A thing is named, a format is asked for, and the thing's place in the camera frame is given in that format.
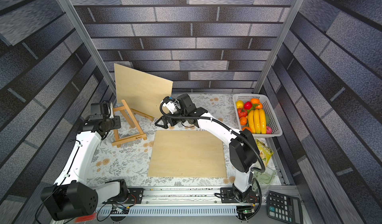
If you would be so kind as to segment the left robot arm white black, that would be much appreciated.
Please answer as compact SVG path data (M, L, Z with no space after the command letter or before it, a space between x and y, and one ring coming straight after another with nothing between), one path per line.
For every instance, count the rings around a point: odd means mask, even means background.
M123 179L89 187L86 174L96 148L111 130L121 127L120 117L113 113L109 101L93 103L91 114L77 129L74 148L69 159L55 180L41 193L41 201L55 221L91 215L97 206L105 203L124 203L129 190Z

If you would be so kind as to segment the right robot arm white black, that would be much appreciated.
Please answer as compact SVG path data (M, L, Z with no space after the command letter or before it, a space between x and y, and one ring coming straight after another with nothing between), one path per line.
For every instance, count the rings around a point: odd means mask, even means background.
M216 119L208 110L196 107L188 94L178 98L165 97L159 110L162 116L155 122L156 126L168 129L179 122L188 122L229 146L229 159L236 169L230 198L239 203L246 202L252 191L253 171L265 172L265 164L252 133L234 129Z

